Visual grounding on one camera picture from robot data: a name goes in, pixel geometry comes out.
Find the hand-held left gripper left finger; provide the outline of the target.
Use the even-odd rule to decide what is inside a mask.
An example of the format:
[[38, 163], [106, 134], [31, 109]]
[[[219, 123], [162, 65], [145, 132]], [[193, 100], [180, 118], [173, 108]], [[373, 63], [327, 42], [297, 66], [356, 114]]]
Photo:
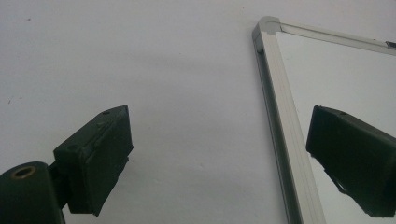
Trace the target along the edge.
[[71, 213], [100, 214], [133, 148], [129, 110], [121, 105], [99, 113], [54, 149], [71, 190]]

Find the white whiteboard with metal frame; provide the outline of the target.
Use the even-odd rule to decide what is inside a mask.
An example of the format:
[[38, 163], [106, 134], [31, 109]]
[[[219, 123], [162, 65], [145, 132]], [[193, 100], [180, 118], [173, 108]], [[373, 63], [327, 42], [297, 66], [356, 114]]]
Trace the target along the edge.
[[252, 32], [289, 224], [396, 224], [340, 192], [306, 151], [316, 105], [396, 138], [396, 43], [276, 17]]

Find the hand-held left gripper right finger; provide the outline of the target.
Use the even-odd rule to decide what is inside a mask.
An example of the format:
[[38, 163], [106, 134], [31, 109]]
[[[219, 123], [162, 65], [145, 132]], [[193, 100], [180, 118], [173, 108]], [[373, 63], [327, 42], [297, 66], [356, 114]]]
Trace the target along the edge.
[[338, 190], [371, 217], [396, 216], [396, 138], [316, 105], [305, 145]]

